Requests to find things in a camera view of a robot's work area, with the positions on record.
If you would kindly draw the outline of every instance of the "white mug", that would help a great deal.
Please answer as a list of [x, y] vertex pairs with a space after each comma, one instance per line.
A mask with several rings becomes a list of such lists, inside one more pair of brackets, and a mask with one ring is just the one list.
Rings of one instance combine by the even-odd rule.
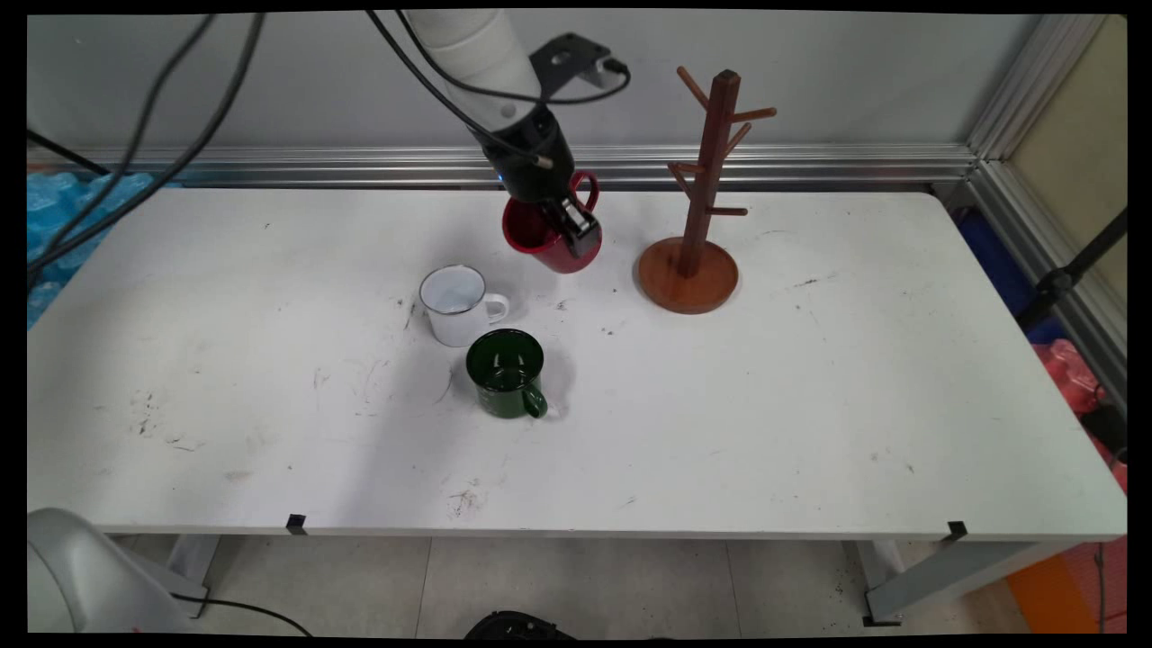
[[467, 347], [508, 315], [508, 297], [484, 288], [484, 276], [467, 265], [446, 265], [424, 278], [420, 301], [435, 339], [450, 347]]

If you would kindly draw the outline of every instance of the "wooden mug tree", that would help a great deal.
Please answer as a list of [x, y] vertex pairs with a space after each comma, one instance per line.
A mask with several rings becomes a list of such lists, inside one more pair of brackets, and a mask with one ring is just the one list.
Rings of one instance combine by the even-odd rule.
[[[746, 209], [714, 206], [723, 160], [736, 144], [748, 135], [752, 125], [745, 123], [730, 141], [732, 125], [776, 114], [775, 108], [746, 113], [736, 112], [740, 75], [723, 70], [712, 80], [712, 92], [704, 95], [683, 67], [676, 74], [707, 111], [704, 135], [696, 164], [669, 163], [668, 171], [676, 184], [688, 195], [688, 224], [683, 236], [652, 243], [639, 261], [641, 287], [659, 306], [674, 312], [699, 314], [714, 310], [736, 289], [740, 272], [736, 262], [715, 243], [707, 240], [708, 223], [713, 216], [744, 216]], [[684, 173], [694, 173], [689, 187]]]

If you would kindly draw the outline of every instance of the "metal table leg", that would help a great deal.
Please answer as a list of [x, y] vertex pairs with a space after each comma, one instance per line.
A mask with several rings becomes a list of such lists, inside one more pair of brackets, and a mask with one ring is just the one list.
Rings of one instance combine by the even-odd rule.
[[[962, 596], [1076, 544], [960, 541], [902, 571], [895, 543], [856, 545], [869, 581], [865, 597], [872, 621], [885, 624], [900, 621], [922, 605]], [[880, 578], [882, 582], [873, 582]]]
[[[132, 551], [124, 553], [168, 592], [205, 598], [209, 588], [203, 585], [204, 577], [209, 573], [219, 543], [219, 535], [182, 535], [176, 538], [176, 545], [172, 548], [172, 553], [162, 566]], [[177, 601], [177, 604], [194, 619], [204, 609], [203, 603], [190, 601]]]

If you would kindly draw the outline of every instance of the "green mug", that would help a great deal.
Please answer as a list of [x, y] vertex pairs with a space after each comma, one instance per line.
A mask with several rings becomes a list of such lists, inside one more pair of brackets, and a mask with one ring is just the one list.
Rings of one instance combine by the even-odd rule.
[[488, 414], [540, 419], [548, 413], [540, 393], [544, 349], [524, 331], [497, 329], [480, 336], [468, 349], [464, 367]]

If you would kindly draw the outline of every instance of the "gray wall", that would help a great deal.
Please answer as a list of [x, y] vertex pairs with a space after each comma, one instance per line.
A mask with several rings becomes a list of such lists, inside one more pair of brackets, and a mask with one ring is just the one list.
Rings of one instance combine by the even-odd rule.
[[[408, 44], [391, 12], [389, 29]], [[741, 74], [740, 110], [774, 105], [750, 143], [963, 142], [1034, 16], [696, 9], [510, 9], [531, 51], [564, 31], [609, 48], [631, 88], [555, 112], [574, 145], [689, 144], [702, 86]], [[28, 123], [71, 146], [122, 146], [197, 16], [30, 16]], [[145, 146], [192, 140], [232, 74], [248, 15], [218, 18], [170, 77]], [[571, 96], [594, 91], [576, 81]], [[272, 14], [218, 146], [471, 144], [361, 12]]]

